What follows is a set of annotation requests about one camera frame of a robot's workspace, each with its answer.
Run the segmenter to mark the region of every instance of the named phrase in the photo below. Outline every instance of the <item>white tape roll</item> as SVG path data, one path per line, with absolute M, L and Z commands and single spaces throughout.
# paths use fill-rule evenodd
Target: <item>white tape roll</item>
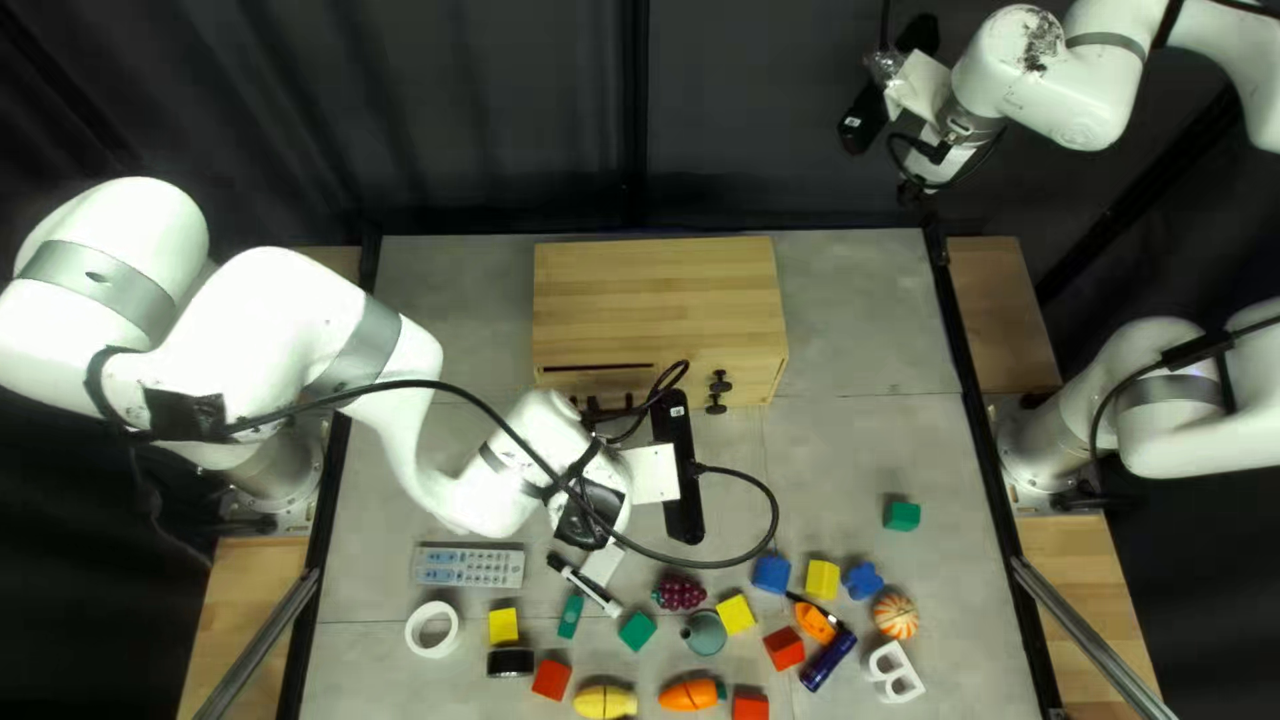
M 422 625 L 428 620 L 434 620 L 439 616 L 447 616 L 449 619 L 449 633 L 444 635 L 444 639 L 431 647 L 422 646 Z M 422 607 L 419 607 L 408 616 L 408 623 L 404 623 L 404 644 L 413 651 L 415 655 L 420 657 L 444 657 L 445 655 L 453 652 L 458 647 L 458 628 L 461 628 L 462 621 L 458 620 L 458 611 L 453 609 L 448 602 L 440 602 L 439 600 L 433 600 Z

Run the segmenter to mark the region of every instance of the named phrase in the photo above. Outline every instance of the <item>black knob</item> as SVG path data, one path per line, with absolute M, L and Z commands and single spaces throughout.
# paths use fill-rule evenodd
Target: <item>black knob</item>
M 721 405 L 719 393 L 718 392 L 713 392 L 712 393 L 712 404 L 707 406 L 707 414 L 708 415 L 723 415 L 727 411 L 728 411 L 728 407 L 724 406 L 724 405 Z
M 712 392 L 726 393 L 733 389 L 733 383 L 724 379 L 726 370 L 716 370 L 716 382 L 710 384 Z

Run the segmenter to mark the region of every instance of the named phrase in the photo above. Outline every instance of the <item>wooden drawer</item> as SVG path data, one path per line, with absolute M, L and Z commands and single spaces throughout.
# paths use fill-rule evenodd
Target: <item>wooden drawer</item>
M 548 242 L 534 250 L 534 373 L 580 401 L 641 402 L 668 365 L 687 357 L 680 387 L 709 405 L 727 370 L 726 405 L 773 398 L 786 328 L 768 237 Z

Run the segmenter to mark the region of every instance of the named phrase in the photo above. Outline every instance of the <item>toy orange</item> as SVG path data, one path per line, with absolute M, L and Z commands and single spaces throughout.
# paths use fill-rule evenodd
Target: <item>toy orange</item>
M 658 696 L 658 705 L 667 710 L 705 710 L 728 698 L 724 683 L 710 678 L 699 678 L 672 685 Z
M 872 609 L 872 619 L 882 633 L 899 641 L 914 635 L 920 626 L 920 611 L 911 598 L 897 591 L 881 594 Z

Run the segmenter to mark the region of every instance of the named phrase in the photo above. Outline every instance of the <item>remote control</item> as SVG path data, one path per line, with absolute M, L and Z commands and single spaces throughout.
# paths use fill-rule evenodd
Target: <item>remote control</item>
M 413 579 L 421 585 L 518 588 L 525 583 L 525 551 L 420 546 Z

